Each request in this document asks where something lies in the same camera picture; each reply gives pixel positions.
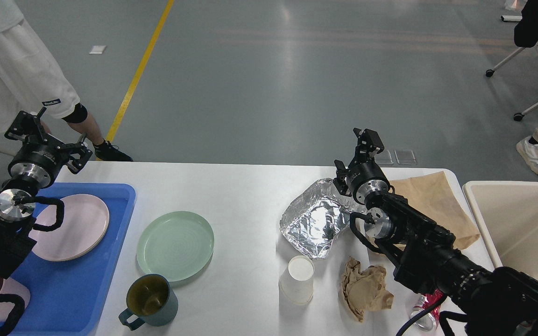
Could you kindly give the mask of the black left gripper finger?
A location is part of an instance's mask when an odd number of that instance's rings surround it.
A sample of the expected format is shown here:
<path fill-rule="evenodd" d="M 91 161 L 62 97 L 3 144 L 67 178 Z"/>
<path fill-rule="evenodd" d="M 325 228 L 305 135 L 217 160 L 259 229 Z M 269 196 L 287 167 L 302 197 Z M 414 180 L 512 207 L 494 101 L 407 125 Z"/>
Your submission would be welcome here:
<path fill-rule="evenodd" d="M 46 107 L 42 107 L 36 115 L 20 111 L 5 132 L 5 138 L 19 140 L 23 143 L 46 145 L 48 143 L 48 134 L 41 124 L 41 117 L 45 111 Z"/>
<path fill-rule="evenodd" d="M 92 150 L 84 143 L 87 134 L 82 133 L 76 143 L 62 145 L 62 162 L 72 172 L 79 174 L 92 156 Z"/>

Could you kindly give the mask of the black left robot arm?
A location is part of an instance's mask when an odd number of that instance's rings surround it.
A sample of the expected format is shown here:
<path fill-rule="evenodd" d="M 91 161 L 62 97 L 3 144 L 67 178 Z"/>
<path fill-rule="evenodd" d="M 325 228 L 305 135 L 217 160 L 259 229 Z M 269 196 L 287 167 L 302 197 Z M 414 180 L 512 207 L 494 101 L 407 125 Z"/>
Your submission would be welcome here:
<path fill-rule="evenodd" d="M 67 167 L 78 174 L 88 163 L 92 150 L 84 144 L 83 133 L 76 143 L 63 143 L 48 134 L 41 124 L 46 108 L 37 114 L 18 113 L 5 137 L 20 140 L 22 146 L 8 165 L 9 179 L 0 189 L 0 278 L 6 279 L 28 257 L 36 245 L 31 231 L 51 232 L 62 226 L 64 203 L 39 196 L 53 185 L 60 170 Z M 18 294 L 0 294 L 0 303 L 12 308 L 0 327 L 0 336 L 15 329 L 25 311 L 25 301 Z"/>

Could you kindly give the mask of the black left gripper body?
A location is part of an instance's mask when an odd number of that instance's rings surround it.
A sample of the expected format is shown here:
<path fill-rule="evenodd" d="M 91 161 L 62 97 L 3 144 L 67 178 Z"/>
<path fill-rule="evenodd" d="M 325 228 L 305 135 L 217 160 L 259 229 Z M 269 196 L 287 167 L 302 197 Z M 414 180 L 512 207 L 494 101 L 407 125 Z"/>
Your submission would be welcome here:
<path fill-rule="evenodd" d="M 71 149 L 63 144 L 24 143 L 8 165 L 8 189 L 46 189 L 53 185 Z"/>

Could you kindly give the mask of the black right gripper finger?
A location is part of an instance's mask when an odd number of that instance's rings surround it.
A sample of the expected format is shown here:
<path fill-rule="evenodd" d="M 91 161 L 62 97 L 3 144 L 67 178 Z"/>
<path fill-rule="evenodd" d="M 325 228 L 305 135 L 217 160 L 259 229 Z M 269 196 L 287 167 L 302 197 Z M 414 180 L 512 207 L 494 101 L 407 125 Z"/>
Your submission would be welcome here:
<path fill-rule="evenodd" d="M 353 164 L 375 162 L 375 156 L 385 150 L 378 132 L 369 128 L 353 128 L 357 138 L 357 145 L 353 156 Z"/>
<path fill-rule="evenodd" d="M 340 160 L 334 160 L 334 165 L 336 168 L 336 177 L 333 179 L 333 185 L 337 189 L 337 192 L 342 196 L 351 196 L 352 194 L 349 191 L 349 187 L 346 181 L 349 170 L 346 168 L 344 162 Z"/>

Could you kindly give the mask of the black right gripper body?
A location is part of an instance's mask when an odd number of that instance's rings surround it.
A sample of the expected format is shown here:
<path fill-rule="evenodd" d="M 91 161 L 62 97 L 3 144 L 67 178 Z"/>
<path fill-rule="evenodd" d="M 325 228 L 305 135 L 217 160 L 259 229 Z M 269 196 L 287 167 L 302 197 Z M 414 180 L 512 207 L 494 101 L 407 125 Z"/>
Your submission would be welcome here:
<path fill-rule="evenodd" d="M 370 159 L 365 162 L 351 161 L 348 165 L 347 186 L 352 198 L 359 204 L 367 204 L 372 196 L 390 191 L 390 183 L 382 168 Z"/>

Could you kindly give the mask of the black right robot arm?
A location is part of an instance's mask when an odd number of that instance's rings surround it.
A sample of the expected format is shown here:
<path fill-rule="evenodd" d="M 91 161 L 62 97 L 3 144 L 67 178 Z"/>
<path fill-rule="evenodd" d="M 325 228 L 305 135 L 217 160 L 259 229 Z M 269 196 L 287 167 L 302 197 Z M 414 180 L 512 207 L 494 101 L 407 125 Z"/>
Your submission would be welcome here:
<path fill-rule="evenodd" d="M 440 313 L 446 336 L 454 334 L 450 320 L 464 323 L 468 336 L 538 336 L 538 280 L 508 266 L 490 272 L 455 249 L 452 232 L 395 193 L 374 159 L 384 151 L 378 133 L 368 128 L 353 132 L 354 157 L 348 166 L 334 162 L 334 185 L 367 210 L 382 211 L 378 220 L 353 212 L 349 227 L 369 250 L 386 255 L 395 267 L 395 281 L 421 295 L 439 290 L 443 296 L 435 307 L 450 298 L 461 309 Z"/>

